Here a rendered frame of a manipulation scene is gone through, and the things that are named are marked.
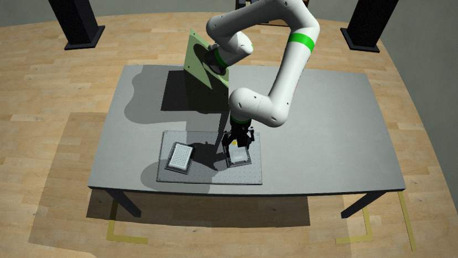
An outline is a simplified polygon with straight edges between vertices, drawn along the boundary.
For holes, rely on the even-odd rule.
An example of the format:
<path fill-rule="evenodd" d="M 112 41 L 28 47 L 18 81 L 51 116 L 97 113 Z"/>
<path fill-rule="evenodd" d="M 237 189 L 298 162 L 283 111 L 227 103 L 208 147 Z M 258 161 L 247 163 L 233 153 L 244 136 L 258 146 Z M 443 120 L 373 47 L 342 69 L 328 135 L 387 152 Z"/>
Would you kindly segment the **clear plastic lid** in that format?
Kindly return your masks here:
<path fill-rule="evenodd" d="M 237 140 L 233 140 L 229 145 L 229 154 L 231 163 L 233 162 L 242 162 L 248 160 L 245 147 L 239 147 L 237 145 Z"/>

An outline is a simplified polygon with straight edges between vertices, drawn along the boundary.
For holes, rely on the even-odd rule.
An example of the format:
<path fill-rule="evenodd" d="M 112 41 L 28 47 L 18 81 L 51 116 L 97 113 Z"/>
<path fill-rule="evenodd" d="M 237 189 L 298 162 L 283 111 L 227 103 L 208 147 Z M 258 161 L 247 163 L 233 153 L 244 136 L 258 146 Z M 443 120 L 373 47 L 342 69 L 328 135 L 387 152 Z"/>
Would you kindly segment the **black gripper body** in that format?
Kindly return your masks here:
<path fill-rule="evenodd" d="M 235 136 L 235 135 L 244 135 L 246 134 L 249 130 L 246 129 L 246 130 L 243 130 L 243 131 L 239 131 L 239 130 L 235 130 L 233 127 L 231 127 L 231 135 Z"/>

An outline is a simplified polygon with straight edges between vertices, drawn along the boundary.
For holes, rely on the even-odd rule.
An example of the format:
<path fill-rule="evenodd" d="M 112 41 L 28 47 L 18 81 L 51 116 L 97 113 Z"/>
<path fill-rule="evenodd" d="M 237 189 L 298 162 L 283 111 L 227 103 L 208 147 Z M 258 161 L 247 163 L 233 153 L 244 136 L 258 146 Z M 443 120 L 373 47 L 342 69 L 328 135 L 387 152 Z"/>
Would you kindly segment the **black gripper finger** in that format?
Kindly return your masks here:
<path fill-rule="evenodd" d="M 228 153 L 228 150 L 229 150 L 229 145 L 230 143 L 236 139 L 236 137 L 238 137 L 237 135 L 233 136 L 233 135 L 230 135 L 231 134 L 231 131 L 230 132 L 227 132 L 227 131 L 224 131 L 225 134 L 224 134 L 224 137 L 222 139 L 222 146 L 225 146 L 226 147 L 226 151 Z M 226 135 L 226 136 L 225 136 Z M 230 137 L 229 137 L 230 135 Z"/>
<path fill-rule="evenodd" d="M 253 127 L 251 127 L 251 128 L 249 128 L 248 130 L 249 130 L 249 132 L 251 133 L 251 137 L 249 137 L 248 134 L 244 134 L 244 135 L 247 136 L 247 138 L 250 138 L 250 139 L 251 139 L 251 142 L 252 142 L 252 141 L 254 141 L 254 134 L 253 134 L 253 133 L 254 133 L 254 129 L 253 129 Z M 249 144 L 251 144 L 251 143 L 249 143 Z M 249 144 L 248 144 L 248 146 L 246 146 L 247 149 L 249 149 Z"/>

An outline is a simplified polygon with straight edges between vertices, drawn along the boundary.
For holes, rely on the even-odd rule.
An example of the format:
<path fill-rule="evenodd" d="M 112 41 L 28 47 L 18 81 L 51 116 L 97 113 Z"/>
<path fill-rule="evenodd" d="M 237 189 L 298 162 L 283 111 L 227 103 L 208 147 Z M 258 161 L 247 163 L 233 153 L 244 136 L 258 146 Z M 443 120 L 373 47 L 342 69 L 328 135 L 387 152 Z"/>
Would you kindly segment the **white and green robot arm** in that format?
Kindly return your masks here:
<path fill-rule="evenodd" d="M 283 125 L 300 76 L 320 33 L 320 26 L 302 0 L 259 0 L 248 6 L 209 19 L 208 36 L 215 41 L 205 54 L 215 74 L 253 52 L 249 38 L 241 31 L 257 24 L 281 19 L 291 29 L 282 63 L 268 96 L 238 88 L 229 97 L 230 124 L 243 131 L 256 120 L 269 127 Z"/>

